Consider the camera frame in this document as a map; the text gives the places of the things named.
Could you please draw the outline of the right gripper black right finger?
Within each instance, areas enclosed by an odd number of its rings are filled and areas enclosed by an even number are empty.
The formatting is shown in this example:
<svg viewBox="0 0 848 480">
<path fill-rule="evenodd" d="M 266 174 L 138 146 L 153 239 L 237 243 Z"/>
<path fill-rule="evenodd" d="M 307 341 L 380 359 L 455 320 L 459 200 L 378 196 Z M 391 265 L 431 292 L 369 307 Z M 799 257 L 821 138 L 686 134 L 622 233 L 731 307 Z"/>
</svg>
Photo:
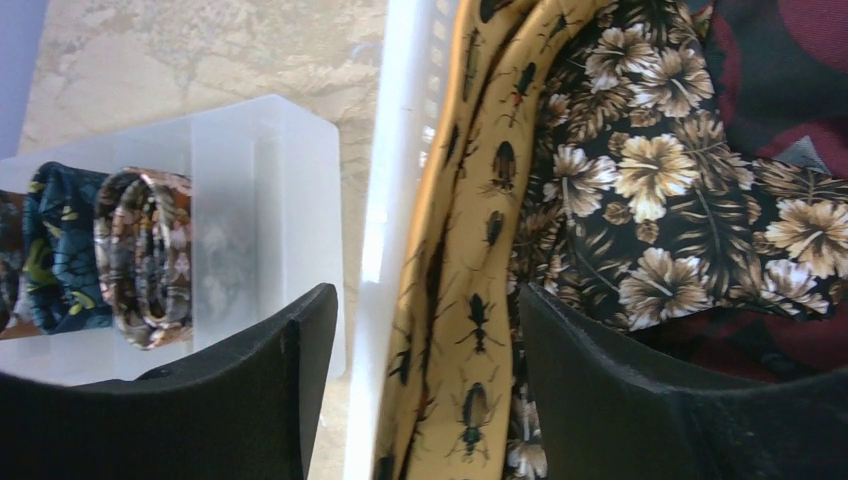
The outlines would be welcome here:
<svg viewBox="0 0 848 480">
<path fill-rule="evenodd" d="M 843 479 L 847 372 L 782 384 L 675 359 L 537 285 L 519 295 L 553 479 Z"/>
</svg>

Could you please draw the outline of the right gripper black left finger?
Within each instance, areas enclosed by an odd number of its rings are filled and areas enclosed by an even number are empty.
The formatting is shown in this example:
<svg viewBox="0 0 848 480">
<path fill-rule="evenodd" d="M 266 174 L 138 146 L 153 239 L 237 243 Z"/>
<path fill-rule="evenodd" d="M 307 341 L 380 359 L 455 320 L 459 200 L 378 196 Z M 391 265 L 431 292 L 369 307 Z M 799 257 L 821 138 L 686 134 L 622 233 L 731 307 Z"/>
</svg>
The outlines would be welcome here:
<svg viewBox="0 0 848 480">
<path fill-rule="evenodd" d="M 303 479 L 338 313 L 321 283 L 269 318 L 140 377 L 1 377 L 5 479 Z"/>
</svg>

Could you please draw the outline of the yellow insect-print tie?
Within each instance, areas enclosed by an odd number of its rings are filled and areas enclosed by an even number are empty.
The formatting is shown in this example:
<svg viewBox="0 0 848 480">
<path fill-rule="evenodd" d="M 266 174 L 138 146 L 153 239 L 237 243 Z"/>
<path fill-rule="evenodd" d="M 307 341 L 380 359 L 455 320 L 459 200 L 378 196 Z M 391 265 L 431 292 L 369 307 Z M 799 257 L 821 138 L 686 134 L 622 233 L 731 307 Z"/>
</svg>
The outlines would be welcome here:
<svg viewBox="0 0 848 480">
<path fill-rule="evenodd" d="M 379 402 L 375 479 L 498 479 L 513 349 L 508 264 L 538 99 L 598 1 L 463 1 L 408 231 Z"/>
</svg>

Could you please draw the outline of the brown floral tie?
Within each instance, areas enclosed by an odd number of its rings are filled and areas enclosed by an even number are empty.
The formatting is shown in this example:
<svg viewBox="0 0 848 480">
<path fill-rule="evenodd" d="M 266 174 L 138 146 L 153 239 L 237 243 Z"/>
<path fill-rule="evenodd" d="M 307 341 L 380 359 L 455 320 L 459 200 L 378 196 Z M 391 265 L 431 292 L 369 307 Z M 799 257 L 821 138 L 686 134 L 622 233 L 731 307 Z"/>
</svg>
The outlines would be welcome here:
<svg viewBox="0 0 848 480">
<path fill-rule="evenodd" d="M 506 478 L 553 479 L 520 320 L 526 285 L 635 340 L 714 309 L 800 323 L 847 309 L 846 182 L 729 147 L 682 3 L 600 9 L 551 65 L 535 142 L 510 266 Z"/>
</svg>

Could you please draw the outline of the rolled blue green tie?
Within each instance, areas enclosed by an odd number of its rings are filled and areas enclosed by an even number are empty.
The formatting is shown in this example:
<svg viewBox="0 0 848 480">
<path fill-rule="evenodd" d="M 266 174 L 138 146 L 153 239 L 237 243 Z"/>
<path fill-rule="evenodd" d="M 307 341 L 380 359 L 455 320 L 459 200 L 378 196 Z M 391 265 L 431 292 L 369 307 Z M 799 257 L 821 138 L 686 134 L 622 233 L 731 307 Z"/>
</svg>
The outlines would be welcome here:
<svg viewBox="0 0 848 480">
<path fill-rule="evenodd" d="M 25 290 L 33 321 L 45 334 L 107 328 L 93 225 L 107 175 L 47 162 L 33 175 L 23 203 Z"/>
</svg>

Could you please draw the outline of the rolled pink brown tie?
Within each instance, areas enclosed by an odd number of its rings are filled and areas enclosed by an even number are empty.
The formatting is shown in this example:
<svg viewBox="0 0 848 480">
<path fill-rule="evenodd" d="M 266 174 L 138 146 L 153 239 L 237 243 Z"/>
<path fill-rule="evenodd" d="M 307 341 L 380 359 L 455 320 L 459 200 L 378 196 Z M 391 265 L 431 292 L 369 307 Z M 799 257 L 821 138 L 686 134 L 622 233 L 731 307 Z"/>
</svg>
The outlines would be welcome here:
<svg viewBox="0 0 848 480">
<path fill-rule="evenodd" d="M 101 292 L 117 328 L 138 349 L 192 332 L 192 194 L 185 176 L 127 167 L 108 176 L 96 196 Z"/>
</svg>

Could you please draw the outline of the clear plastic organizer tray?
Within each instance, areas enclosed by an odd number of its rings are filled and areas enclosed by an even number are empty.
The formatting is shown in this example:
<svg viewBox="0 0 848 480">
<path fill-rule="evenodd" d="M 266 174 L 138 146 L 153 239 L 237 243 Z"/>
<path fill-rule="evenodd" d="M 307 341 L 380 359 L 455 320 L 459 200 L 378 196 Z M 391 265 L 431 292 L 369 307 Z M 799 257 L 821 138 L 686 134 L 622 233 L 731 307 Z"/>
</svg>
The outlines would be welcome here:
<svg viewBox="0 0 848 480">
<path fill-rule="evenodd" d="M 192 180 L 194 329 L 149 351 L 114 328 L 8 339 L 6 373 L 62 385 L 131 380 L 268 318 L 319 283 L 343 283 L 338 129 L 280 96 L 4 159 L 2 189 L 23 192 L 49 161 Z"/>
</svg>

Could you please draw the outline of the rolled dark striped tie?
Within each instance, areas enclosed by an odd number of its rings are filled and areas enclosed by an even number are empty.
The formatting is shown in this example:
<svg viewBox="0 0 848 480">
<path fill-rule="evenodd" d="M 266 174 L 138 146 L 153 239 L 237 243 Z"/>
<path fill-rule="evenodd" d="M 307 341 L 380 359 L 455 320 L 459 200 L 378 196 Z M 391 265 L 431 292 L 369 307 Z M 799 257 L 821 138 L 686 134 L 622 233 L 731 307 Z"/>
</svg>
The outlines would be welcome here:
<svg viewBox="0 0 848 480">
<path fill-rule="evenodd" d="M 1 331 L 15 317 L 24 263 L 22 229 L 25 196 L 1 191 Z"/>
</svg>

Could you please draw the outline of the dark red tie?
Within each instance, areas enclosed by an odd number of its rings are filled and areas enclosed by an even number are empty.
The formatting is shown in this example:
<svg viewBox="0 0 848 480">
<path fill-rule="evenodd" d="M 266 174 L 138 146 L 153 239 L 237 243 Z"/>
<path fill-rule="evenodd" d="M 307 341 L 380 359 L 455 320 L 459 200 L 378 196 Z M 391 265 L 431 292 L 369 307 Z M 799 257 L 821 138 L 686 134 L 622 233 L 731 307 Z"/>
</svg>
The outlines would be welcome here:
<svg viewBox="0 0 848 480">
<path fill-rule="evenodd" d="M 730 146 L 847 175 L 847 5 L 692 1 Z M 636 333 L 641 343 L 723 374 L 779 383 L 847 363 L 847 309 L 800 323 L 714 309 Z"/>
</svg>

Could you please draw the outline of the white plastic basket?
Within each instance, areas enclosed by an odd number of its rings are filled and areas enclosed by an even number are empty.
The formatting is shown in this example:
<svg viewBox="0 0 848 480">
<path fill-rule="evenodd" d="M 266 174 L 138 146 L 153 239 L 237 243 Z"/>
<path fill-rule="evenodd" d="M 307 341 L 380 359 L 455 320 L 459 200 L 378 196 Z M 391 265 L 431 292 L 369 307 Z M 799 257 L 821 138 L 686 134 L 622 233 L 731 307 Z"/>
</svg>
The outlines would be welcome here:
<svg viewBox="0 0 848 480">
<path fill-rule="evenodd" d="M 445 96 L 456 1 L 388 4 L 352 343 L 346 479 L 367 479 L 407 231 Z"/>
</svg>

